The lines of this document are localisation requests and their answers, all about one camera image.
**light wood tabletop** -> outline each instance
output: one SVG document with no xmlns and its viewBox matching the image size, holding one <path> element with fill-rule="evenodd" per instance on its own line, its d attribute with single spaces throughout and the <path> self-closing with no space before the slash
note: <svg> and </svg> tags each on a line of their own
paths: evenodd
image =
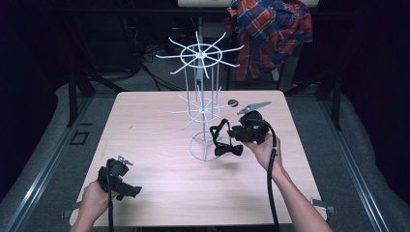
<svg viewBox="0 0 410 232">
<path fill-rule="evenodd" d="M 191 137 L 203 130 L 187 113 L 186 92 L 120 93 L 112 107 L 101 141 L 85 177 L 83 189 L 98 177 L 106 161 L 119 155 L 131 161 L 124 182 L 142 187 L 136 198 L 114 200 L 115 226 L 201 226 L 271 224 L 266 172 L 253 153 L 244 148 L 240 157 L 225 154 L 200 160 L 190 152 Z M 229 100 L 239 102 L 227 106 Z M 251 103 L 272 102 L 258 111 L 280 137 L 283 166 L 307 199 L 321 199 L 286 99 L 280 91 L 222 91 L 215 110 L 221 118 L 240 125 L 237 112 Z M 220 118 L 209 123 L 217 126 Z M 227 126 L 221 132 L 228 143 Z M 215 146 L 209 144 L 212 157 Z M 277 187 L 274 198 L 279 223 L 291 223 Z M 318 209 L 323 218 L 326 213 Z M 78 210 L 71 217 L 75 222 Z M 107 226 L 107 212 L 95 226 Z"/>
<path fill-rule="evenodd" d="M 199 7 L 199 8 L 228 8 L 232 0 L 178 0 L 179 7 Z M 315 8 L 319 0 L 303 0 L 308 7 Z"/>
</svg>

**human arm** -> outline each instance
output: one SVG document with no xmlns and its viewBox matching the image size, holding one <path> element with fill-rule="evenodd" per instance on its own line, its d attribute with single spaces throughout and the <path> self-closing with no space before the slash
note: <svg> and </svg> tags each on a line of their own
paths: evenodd
<svg viewBox="0 0 410 232">
<path fill-rule="evenodd" d="M 114 198 L 118 193 L 112 192 Z M 71 232 L 91 231 L 94 222 L 108 207 L 108 193 L 103 191 L 98 181 L 90 183 L 82 193 L 81 205 Z"/>
<path fill-rule="evenodd" d="M 245 143 L 255 154 L 259 164 L 268 170 L 269 160 L 273 148 L 273 136 L 267 134 L 262 144 Z M 281 160 L 280 140 L 277 137 L 277 156 L 272 169 L 272 179 L 278 186 L 286 208 L 292 219 L 296 231 L 332 231 L 329 224 L 320 216 L 305 196 L 295 186 L 289 174 L 283 167 Z"/>
</svg>

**gray carpet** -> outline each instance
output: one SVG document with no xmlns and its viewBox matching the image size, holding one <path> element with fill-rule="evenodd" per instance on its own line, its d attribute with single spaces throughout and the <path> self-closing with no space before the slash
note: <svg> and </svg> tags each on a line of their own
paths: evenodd
<svg viewBox="0 0 410 232">
<path fill-rule="evenodd" d="M 174 71 L 175 65 L 162 63 L 157 59 L 147 64 L 150 71 L 157 76 L 169 76 Z M 167 80 L 175 85 L 184 87 L 184 82 L 176 76 Z M 137 76 L 116 82 L 118 85 L 132 91 L 157 91 L 153 79 L 141 71 Z M 268 82 L 255 82 L 248 86 L 244 83 L 231 83 L 231 89 L 247 88 L 274 88 L 275 84 Z M 21 231 L 68 231 L 69 219 L 62 218 L 63 210 L 68 209 L 76 200 L 85 178 L 88 166 L 97 148 L 100 136 L 103 132 L 106 119 L 114 103 L 115 93 L 100 83 L 94 83 L 98 94 L 92 99 L 83 99 L 80 102 L 84 107 L 71 132 L 66 125 L 69 122 L 68 88 L 63 86 L 57 91 L 59 106 L 53 121 L 44 134 L 44 138 L 37 150 L 26 165 L 20 178 L 15 183 L 9 194 L 1 203 L 0 207 L 0 230 L 7 228 L 19 228 Z M 287 101 L 292 112 L 297 130 L 301 136 L 313 176 L 318 185 L 323 199 L 337 208 L 336 214 L 329 214 L 329 223 L 335 231 L 375 231 L 374 222 L 364 207 L 364 200 L 358 193 L 358 187 L 352 181 L 348 171 L 345 152 L 343 151 L 338 136 L 342 136 L 348 144 L 354 160 L 360 167 L 360 173 L 366 180 L 366 185 L 377 203 L 380 214 L 386 221 L 390 231 L 409 231 L 408 219 L 410 218 L 409 206 L 403 203 L 386 185 L 382 175 L 374 165 L 374 154 L 371 143 L 366 135 L 360 120 L 357 118 L 354 108 L 349 100 L 342 98 L 340 110 L 340 123 L 342 131 L 335 131 L 329 122 L 328 103 L 316 101 L 312 96 L 312 90 L 307 89 L 295 97 L 288 97 Z M 81 143 L 84 134 L 88 134 L 83 145 Z M 65 144 L 59 146 L 63 139 Z M 44 164 L 53 154 L 61 153 L 61 158 L 56 160 L 55 170 L 50 171 L 52 176 L 45 180 L 46 188 L 40 190 L 39 198 L 30 202 L 32 211 L 28 210 L 23 221 L 16 216 L 21 208 L 21 203 L 27 200 L 26 193 L 36 177 L 42 172 Z M 19 221 L 19 225 L 11 226 L 11 221 Z M 269 226 L 257 227 L 218 227 L 218 228 L 116 228 L 116 231 L 272 231 Z M 282 231 L 293 231 L 291 225 L 281 226 Z M 107 231 L 107 228 L 95 228 L 94 231 Z"/>
</svg>

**flannel shirt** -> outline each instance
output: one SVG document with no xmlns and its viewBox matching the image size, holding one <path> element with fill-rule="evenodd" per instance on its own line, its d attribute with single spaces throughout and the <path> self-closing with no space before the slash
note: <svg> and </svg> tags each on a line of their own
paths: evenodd
<svg viewBox="0 0 410 232">
<path fill-rule="evenodd" d="M 308 7 L 299 0 L 233 0 L 239 51 L 233 80 L 257 78 L 278 68 L 298 44 L 312 41 Z"/>
</svg>

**red and blue plaid fabric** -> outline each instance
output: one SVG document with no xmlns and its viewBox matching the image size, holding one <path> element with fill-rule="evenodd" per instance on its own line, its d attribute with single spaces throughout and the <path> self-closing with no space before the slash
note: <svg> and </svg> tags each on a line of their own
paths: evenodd
<svg viewBox="0 0 410 232">
<path fill-rule="evenodd" d="M 279 67 L 298 44 L 311 42 L 311 17 L 299 0 L 233 0 L 240 50 L 233 80 L 247 80 Z"/>
</svg>

